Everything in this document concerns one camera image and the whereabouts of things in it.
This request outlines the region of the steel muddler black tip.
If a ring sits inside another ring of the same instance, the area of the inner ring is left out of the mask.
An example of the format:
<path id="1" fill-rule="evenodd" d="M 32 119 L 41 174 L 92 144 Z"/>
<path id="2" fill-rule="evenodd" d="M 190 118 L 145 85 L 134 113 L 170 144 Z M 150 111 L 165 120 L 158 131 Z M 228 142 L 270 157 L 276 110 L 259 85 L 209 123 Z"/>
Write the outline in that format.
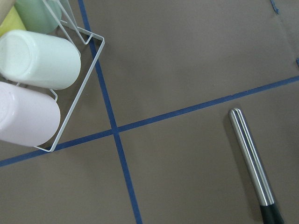
<path id="1" fill-rule="evenodd" d="M 233 108 L 228 115 L 259 201 L 263 223 L 283 224 L 284 220 L 277 207 L 262 160 L 242 110 Z"/>

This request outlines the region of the pink cup on rack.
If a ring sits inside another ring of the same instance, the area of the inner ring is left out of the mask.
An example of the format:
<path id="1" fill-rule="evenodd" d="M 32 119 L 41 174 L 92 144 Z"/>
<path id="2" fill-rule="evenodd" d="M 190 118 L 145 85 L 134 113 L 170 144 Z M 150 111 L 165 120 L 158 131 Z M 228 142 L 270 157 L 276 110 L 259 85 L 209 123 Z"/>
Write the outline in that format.
<path id="1" fill-rule="evenodd" d="M 49 95 L 0 83 L 0 139 L 35 147 L 56 133 L 60 109 Z"/>

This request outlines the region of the white mint cup on rack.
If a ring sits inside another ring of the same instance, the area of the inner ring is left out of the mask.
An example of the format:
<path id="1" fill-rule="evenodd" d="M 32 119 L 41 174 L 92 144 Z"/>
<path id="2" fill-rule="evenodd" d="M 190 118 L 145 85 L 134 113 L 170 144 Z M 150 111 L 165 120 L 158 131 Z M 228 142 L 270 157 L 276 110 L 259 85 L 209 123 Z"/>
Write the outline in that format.
<path id="1" fill-rule="evenodd" d="M 68 40 L 25 30 L 0 38 L 0 73 L 10 81 L 62 90 L 78 78 L 81 59 Z"/>

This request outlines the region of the green cup on rack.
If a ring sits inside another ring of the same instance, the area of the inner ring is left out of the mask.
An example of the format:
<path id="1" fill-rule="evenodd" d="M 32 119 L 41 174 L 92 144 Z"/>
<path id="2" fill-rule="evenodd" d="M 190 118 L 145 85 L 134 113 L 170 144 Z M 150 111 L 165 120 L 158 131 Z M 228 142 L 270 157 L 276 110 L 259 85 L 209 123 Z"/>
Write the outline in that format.
<path id="1" fill-rule="evenodd" d="M 49 34 L 58 27 L 42 0 L 17 0 L 14 7 L 28 31 Z"/>

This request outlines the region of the yellow cup on rack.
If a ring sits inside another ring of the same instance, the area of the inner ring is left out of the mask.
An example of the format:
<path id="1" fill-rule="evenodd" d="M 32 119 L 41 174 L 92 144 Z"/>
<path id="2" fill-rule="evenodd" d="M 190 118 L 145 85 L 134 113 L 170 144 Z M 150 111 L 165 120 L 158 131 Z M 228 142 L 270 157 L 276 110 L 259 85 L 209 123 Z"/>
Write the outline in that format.
<path id="1" fill-rule="evenodd" d="M 16 8 L 13 6 L 0 25 L 0 35 L 3 36 L 5 33 L 16 29 L 26 30 Z"/>

